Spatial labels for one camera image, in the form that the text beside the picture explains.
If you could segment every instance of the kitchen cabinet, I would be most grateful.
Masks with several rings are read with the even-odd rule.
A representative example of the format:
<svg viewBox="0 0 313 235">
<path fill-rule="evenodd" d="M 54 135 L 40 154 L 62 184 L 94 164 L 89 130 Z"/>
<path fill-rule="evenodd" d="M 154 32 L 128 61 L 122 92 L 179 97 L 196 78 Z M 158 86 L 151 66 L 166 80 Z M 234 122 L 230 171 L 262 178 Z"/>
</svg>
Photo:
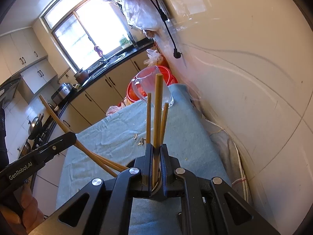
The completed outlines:
<svg viewBox="0 0 313 235">
<path fill-rule="evenodd" d="M 47 59 L 36 63 L 35 66 L 46 82 L 49 82 L 54 76 L 57 75 Z"/>
<path fill-rule="evenodd" d="M 136 67 L 136 69 L 138 71 L 141 71 L 147 67 L 147 65 L 143 63 L 147 59 L 149 59 L 148 54 L 146 51 L 144 51 L 144 52 L 141 52 L 140 54 L 132 57 L 130 60 L 132 61 L 132 63 Z"/>
<path fill-rule="evenodd" d="M 11 38 L 15 47 L 18 50 L 18 53 L 20 54 L 20 58 L 22 59 L 24 66 L 27 66 L 37 60 L 23 31 L 16 31 L 12 33 Z"/>
<path fill-rule="evenodd" d="M 82 91 L 82 93 L 71 102 L 71 105 L 92 125 L 105 118 L 105 113 L 86 91 Z"/>
<path fill-rule="evenodd" d="M 36 59 L 40 59 L 48 55 L 32 28 L 26 28 L 23 32 Z"/>
<path fill-rule="evenodd" d="M 106 76 L 93 83 L 86 89 L 86 92 L 104 113 L 110 106 L 118 105 L 123 100 Z"/>
<path fill-rule="evenodd" d="M 12 75 L 24 68 L 24 62 L 10 34 L 0 38 L 0 48 L 2 49 L 2 54 Z"/>
<path fill-rule="evenodd" d="M 74 107 L 69 104 L 64 110 L 63 114 L 60 117 L 60 120 L 73 132 L 80 133 L 83 130 L 87 129 L 91 126 L 91 124 L 80 114 L 77 112 Z M 54 140 L 55 138 L 63 135 L 64 132 L 60 128 L 60 126 L 56 125 L 49 141 Z M 67 149 L 61 152 L 63 155 L 67 154 Z"/>
<path fill-rule="evenodd" d="M 18 91 L 29 104 L 40 90 L 56 75 L 57 73 L 48 60 L 44 59 L 21 73 L 23 80 L 21 80 L 18 86 Z"/>
<path fill-rule="evenodd" d="M 134 76 L 137 75 L 137 73 L 138 71 L 132 61 L 127 60 L 112 71 L 108 72 L 106 76 L 109 79 L 110 84 L 114 86 L 118 93 L 122 97 L 125 97 L 129 82 Z"/>
<path fill-rule="evenodd" d="M 9 77 L 12 76 L 11 72 L 9 71 L 7 67 L 7 63 L 4 59 L 4 56 L 2 54 L 2 50 L 0 49 L 0 85 L 6 81 Z"/>
</svg>

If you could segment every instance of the light blue tablecloth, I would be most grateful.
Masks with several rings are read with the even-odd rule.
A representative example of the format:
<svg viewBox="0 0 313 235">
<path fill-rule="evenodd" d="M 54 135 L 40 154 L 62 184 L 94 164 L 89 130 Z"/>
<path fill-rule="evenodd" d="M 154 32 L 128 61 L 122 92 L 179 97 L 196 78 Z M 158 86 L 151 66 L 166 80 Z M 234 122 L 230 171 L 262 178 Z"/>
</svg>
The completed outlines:
<svg viewBox="0 0 313 235">
<path fill-rule="evenodd" d="M 164 138 L 169 155 L 178 158 L 181 167 L 198 177 L 219 176 L 230 184 L 220 157 L 193 110 L 186 86 L 175 84 L 169 88 L 175 100 L 168 112 Z M 138 101 L 77 134 L 77 138 L 89 150 L 125 165 L 145 154 L 145 147 L 138 143 L 146 137 L 146 116 L 147 104 Z M 97 177 L 112 178 L 79 149 L 69 148 L 56 208 Z M 134 199 L 129 234 L 180 234 L 176 220 L 179 211 L 180 198 L 164 202 Z"/>
</svg>

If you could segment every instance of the chopstick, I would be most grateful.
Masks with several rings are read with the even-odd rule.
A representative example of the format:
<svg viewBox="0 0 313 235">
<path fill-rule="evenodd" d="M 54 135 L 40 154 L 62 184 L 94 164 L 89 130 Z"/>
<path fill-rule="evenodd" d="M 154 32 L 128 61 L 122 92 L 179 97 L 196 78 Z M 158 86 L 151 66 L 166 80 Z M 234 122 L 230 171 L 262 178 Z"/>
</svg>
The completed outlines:
<svg viewBox="0 0 313 235">
<path fill-rule="evenodd" d="M 163 74 L 156 75 L 155 84 L 155 103 L 154 103 L 154 124 L 153 124 L 153 165 L 152 165 L 152 186 L 157 184 L 159 163 L 160 163 L 160 145 L 161 145 L 161 116 L 162 116 L 162 96 L 163 96 Z"/>
<path fill-rule="evenodd" d="M 41 95 L 39 96 L 39 98 L 40 98 L 41 102 L 43 103 L 43 105 L 45 106 L 46 110 L 48 111 L 49 115 L 52 116 L 52 118 L 56 121 L 56 123 L 60 126 L 60 128 L 64 132 L 70 132 L 70 129 L 68 127 L 66 127 L 65 124 L 63 124 L 63 122 L 57 117 L 57 115 L 49 107 L 49 105 L 47 104 L 45 99 Z M 100 156 L 89 151 L 79 140 L 76 140 L 76 143 L 74 144 L 74 146 L 76 146 L 78 149 L 83 151 L 90 159 L 92 159 L 96 164 L 98 164 L 102 169 L 104 169 L 106 172 L 108 172 L 113 177 L 117 177 L 117 174 L 115 172 L 113 172 L 112 170 L 110 170 L 109 167 L 111 167 L 113 169 L 115 169 L 117 167 L 119 167 L 120 169 L 123 169 L 123 170 L 128 169 L 126 166 L 122 166 L 122 165 L 120 165 L 116 162 L 110 161 L 104 157 L 99 158 Z"/>
<path fill-rule="evenodd" d="M 168 103 L 166 103 L 164 105 L 164 109 L 163 109 L 163 116 L 162 116 L 162 121 L 161 121 L 161 141 L 160 141 L 160 145 L 162 145 L 163 141 L 164 141 L 165 127 L 166 127 L 166 121 L 167 121 L 167 113 L 168 113 Z"/>
<path fill-rule="evenodd" d="M 147 136 L 146 144 L 151 143 L 151 93 L 148 93 L 147 102 Z"/>
</svg>

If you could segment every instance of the white wall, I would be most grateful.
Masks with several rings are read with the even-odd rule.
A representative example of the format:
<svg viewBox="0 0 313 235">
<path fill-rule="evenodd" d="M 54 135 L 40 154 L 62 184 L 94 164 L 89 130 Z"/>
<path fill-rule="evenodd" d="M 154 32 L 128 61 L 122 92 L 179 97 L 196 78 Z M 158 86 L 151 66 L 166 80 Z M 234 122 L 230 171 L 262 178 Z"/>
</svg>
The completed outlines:
<svg viewBox="0 0 313 235">
<path fill-rule="evenodd" d="M 165 1 L 183 58 L 164 30 L 159 48 L 239 145 L 257 210 L 292 234 L 313 202 L 309 25 L 292 0 Z"/>
<path fill-rule="evenodd" d="M 63 52 L 59 49 L 59 46 L 57 45 L 53 36 L 48 32 L 42 19 L 39 18 L 32 26 L 32 28 L 34 29 L 35 34 L 37 35 L 44 49 L 48 53 L 48 61 L 57 72 L 58 76 L 61 76 L 69 67 L 71 67 L 72 70 L 68 72 L 70 78 L 66 79 L 64 77 L 62 79 L 65 81 L 67 80 L 67 82 L 77 83 L 74 79 L 74 68 L 72 67 L 66 56 L 63 54 Z"/>
</svg>

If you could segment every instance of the pot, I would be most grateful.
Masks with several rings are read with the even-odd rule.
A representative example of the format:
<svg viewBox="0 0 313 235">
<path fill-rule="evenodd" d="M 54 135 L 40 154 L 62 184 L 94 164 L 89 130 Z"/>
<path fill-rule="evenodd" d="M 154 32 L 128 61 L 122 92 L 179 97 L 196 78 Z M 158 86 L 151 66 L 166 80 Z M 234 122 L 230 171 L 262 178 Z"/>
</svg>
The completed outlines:
<svg viewBox="0 0 313 235">
<path fill-rule="evenodd" d="M 74 77 L 80 85 L 83 85 L 87 81 L 87 79 L 89 79 L 89 74 L 87 73 L 87 71 L 81 69 L 78 73 L 74 75 Z"/>
<path fill-rule="evenodd" d="M 33 121 L 30 123 L 29 129 L 28 129 L 28 134 L 29 140 L 34 140 L 38 134 L 40 134 L 41 129 L 42 129 L 42 119 L 43 119 L 43 114 L 39 114 L 39 117 L 35 117 Z"/>
<path fill-rule="evenodd" d="M 59 89 L 51 96 L 51 99 L 58 106 L 63 100 L 68 98 L 73 86 L 71 83 L 63 83 Z"/>
</svg>

